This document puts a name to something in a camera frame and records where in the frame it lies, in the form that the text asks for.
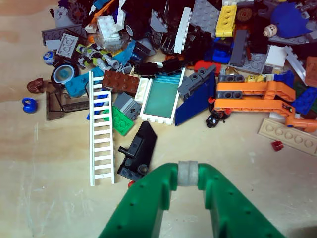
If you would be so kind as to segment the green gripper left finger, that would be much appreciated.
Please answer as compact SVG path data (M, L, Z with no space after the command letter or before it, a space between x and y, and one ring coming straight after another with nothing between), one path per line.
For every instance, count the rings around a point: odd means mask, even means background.
M131 185L99 237L158 238L177 176L178 165L166 163Z

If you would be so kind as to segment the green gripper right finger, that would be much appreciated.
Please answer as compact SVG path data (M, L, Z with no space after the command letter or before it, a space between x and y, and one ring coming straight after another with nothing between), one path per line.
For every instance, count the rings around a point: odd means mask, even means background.
M198 189L215 238L283 238L284 235L215 167L199 163Z

